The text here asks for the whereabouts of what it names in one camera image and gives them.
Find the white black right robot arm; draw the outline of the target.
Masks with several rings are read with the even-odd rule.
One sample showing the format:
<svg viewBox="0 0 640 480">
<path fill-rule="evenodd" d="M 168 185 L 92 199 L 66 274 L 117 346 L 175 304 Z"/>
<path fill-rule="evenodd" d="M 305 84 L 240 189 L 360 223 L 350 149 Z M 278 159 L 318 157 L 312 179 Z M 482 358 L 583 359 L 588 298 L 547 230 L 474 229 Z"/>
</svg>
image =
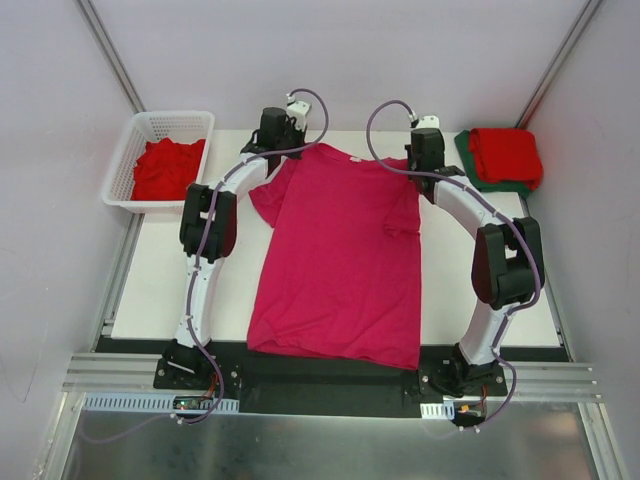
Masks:
<svg viewBox="0 0 640 480">
<path fill-rule="evenodd" d="M 439 129 L 412 129 L 405 150 L 409 178 L 418 192 L 451 215 L 475 241 L 471 282 L 477 302 L 471 321 L 449 362 L 429 374 L 434 390 L 460 398 L 498 375 L 501 344 L 513 316 L 540 297 L 540 226 L 531 217 L 500 213 L 459 168 L 445 165 Z"/>
</svg>

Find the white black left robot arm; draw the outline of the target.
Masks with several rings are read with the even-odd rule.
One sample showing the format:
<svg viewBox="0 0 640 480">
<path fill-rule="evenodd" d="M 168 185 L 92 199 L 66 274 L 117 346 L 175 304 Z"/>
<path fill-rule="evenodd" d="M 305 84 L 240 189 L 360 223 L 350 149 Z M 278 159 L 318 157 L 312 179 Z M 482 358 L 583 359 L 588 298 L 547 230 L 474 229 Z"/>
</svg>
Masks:
<svg viewBox="0 0 640 480">
<path fill-rule="evenodd" d="M 187 189 L 179 230 L 186 256 L 184 312 L 162 354 L 166 363 L 162 369 L 176 372 L 189 388 L 205 386 L 215 372 L 202 349 L 211 341 L 215 287 L 236 243 L 238 203 L 271 180 L 285 156 L 300 156 L 310 110 L 309 103 L 299 100 L 291 100 L 284 109 L 265 108 L 236 164 L 220 180 L 193 183 Z"/>
</svg>

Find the pink t shirt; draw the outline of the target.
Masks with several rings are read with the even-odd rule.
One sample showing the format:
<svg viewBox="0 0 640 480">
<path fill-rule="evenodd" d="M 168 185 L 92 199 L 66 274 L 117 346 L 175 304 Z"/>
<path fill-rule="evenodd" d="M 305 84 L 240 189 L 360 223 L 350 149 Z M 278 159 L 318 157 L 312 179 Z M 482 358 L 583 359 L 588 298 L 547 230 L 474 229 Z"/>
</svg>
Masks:
<svg viewBox="0 0 640 480">
<path fill-rule="evenodd" d="M 273 234 L 251 350 L 413 370 L 421 345 L 419 196 L 404 160 L 318 144 L 250 194 Z"/>
</svg>

